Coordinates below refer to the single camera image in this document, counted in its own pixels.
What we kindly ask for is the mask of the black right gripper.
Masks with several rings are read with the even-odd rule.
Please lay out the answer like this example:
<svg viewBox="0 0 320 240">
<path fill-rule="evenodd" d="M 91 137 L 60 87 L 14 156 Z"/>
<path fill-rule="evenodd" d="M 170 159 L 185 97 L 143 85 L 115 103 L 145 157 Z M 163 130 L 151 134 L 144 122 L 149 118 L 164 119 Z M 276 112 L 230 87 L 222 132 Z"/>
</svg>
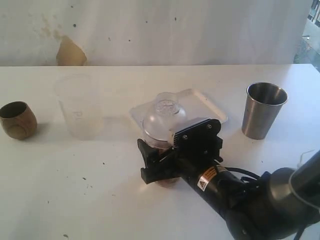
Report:
<svg viewBox="0 0 320 240">
<path fill-rule="evenodd" d="M 179 177 L 186 181 L 195 181 L 202 170 L 206 170 L 223 161 L 220 156 L 216 159 L 186 156 L 174 147 L 160 154 L 157 148 L 149 146 L 140 138 L 137 140 L 137 147 L 145 165 L 140 169 L 140 174 L 146 184 Z"/>
</svg>

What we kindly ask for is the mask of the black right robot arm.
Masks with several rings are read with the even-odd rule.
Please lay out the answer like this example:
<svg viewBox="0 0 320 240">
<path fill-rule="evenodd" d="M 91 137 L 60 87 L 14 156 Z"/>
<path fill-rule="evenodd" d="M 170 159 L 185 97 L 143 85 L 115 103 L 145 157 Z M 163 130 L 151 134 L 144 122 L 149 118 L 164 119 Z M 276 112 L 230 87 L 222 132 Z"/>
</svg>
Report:
<svg viewBox="0 0 320 240">
<path fill-rule="evenodd" d="M 299 239 L 320 221 L 320 177 L 306 176 L 315 156 L 300 170 L 280 168 L 256 175 L 222 166 L 222 140 L 213 134 L 187 137 L 163 153 L 139 139 L 146 184 L 182 178 L 225 221 L 236 240 Z"/>
</svg>

